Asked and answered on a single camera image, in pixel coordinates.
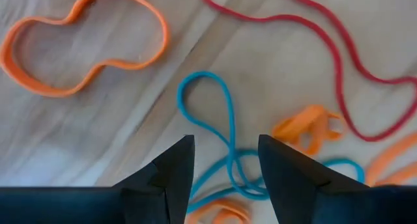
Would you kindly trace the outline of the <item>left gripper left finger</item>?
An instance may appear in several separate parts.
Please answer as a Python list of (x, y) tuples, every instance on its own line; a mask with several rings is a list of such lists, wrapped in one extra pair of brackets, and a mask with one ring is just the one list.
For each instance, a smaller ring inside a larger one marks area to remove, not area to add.
[(1, 188), (1, 222), (184, 223), (194, 159), (186, 135), (111, 187)]

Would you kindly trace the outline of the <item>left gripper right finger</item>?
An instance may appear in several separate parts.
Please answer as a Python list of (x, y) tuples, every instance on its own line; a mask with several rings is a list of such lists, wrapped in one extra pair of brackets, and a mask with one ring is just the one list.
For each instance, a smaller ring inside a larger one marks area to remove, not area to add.
[(279, 223), (415, 223), (416, 187), (371, 188), (269, 135), (259, 162)]

